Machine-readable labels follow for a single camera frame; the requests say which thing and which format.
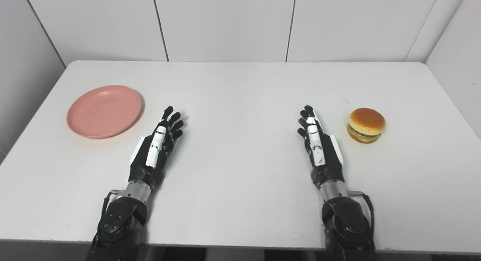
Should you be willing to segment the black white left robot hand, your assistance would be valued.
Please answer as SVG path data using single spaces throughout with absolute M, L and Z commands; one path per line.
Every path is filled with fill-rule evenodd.
M 153 132 L 141 139 L 130 164 L 128 181 L 144 182 L 152 189 L 163 182 L 164 167 L 176 141 L 182 136 L 184 121 L 180 112 L 168 106 Z

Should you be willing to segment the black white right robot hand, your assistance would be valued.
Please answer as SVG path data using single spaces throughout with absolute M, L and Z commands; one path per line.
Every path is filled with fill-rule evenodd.
M 297 132 L 302 136 L 304 147 L 312 165 L 311 179 L 317 188 L 325 182 L 345 182 L 343 157 L 337 139 L 326 134 L 311 105 L 300 111 L 300 127 Z

